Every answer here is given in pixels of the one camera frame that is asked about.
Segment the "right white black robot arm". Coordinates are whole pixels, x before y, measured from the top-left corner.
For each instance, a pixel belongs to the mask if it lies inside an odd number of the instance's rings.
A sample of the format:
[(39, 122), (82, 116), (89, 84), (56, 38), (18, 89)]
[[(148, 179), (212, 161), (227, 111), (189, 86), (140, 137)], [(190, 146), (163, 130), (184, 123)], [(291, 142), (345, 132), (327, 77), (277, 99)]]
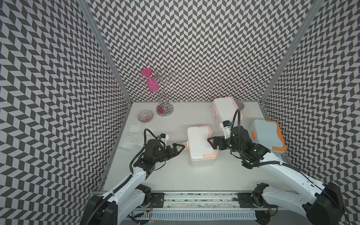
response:
[(223, 136), (209, 137), (208, 143), (216, 151), (237, 152), (243, 167), (268, 171), (295, 190), (290, 193), (260, 183), (251, 194), (253, 205), (276, 205), (306, 217), (313, 225), (337, 225), (346, 216), (340, 187), (318, 181), (280, 158), (287, 147), (277, 122), (257, 119), (246, 130), (240, 115), (237, 109), (232, 121), (222, 123)]

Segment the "blue first aid kit box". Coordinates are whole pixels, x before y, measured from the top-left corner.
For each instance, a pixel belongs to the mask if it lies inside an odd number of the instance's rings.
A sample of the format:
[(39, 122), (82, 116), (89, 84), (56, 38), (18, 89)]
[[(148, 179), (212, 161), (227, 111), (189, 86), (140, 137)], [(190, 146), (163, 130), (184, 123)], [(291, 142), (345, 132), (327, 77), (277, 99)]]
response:
[(282, 158), (287, 147), (280, 126), (276, 121), (256, 119), (248, 131), (252, 142), (263, 145), (277, 157)]

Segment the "white first aid box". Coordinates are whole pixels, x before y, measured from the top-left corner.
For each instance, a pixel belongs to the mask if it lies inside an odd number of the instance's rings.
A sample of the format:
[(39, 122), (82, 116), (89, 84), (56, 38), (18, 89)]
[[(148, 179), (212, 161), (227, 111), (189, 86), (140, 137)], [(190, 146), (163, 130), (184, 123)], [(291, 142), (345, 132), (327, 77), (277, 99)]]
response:
[(220, 124), (224, 121), (232, 122), (238, 106), (233, 97), (216, 98), (212, 102), (212, 114), (218, 131), (222, 131)]
[(208, 167), (215, 163), (218, 151), (213, 149), (208, 138), (213, 137), (210, 126), (189, 127), (185, 150), (188, 150), (191, 167)]

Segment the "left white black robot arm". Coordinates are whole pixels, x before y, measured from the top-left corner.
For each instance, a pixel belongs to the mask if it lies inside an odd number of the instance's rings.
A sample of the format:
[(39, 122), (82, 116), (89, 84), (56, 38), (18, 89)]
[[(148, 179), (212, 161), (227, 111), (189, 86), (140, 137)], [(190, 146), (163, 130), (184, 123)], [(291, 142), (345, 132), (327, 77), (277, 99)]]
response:
[(90, 198), (81, 225), (119, 225), (137, 207), (152, 205), (151, 188), (143, 185), (143, 182), (155, 171), (157, 163), (178, 156), (186, 146), (178, 143), (166, 145), (165, 134), (156, 136), (146, 128), (143, 136), (147, 137), (147, 134), (152, 139), (144, 139), (143, 147), (130, 161), (128, 176), (102, 196)]

